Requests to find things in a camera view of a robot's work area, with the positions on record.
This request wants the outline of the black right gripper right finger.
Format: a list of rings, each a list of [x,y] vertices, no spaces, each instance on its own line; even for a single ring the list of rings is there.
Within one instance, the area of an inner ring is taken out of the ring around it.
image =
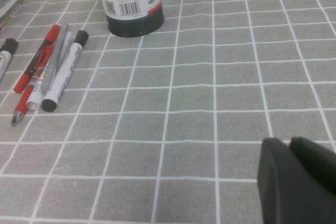
[[[303,137],[293,137],[289,150],[290,200],[335,201],[335,153]]]

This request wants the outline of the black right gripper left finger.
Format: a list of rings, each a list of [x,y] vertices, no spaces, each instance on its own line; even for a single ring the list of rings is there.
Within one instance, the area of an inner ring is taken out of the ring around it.
[[[264,223],[335,223],[335,201],[292,201],[289,198],[289,145],[266,138],[257,174]]]

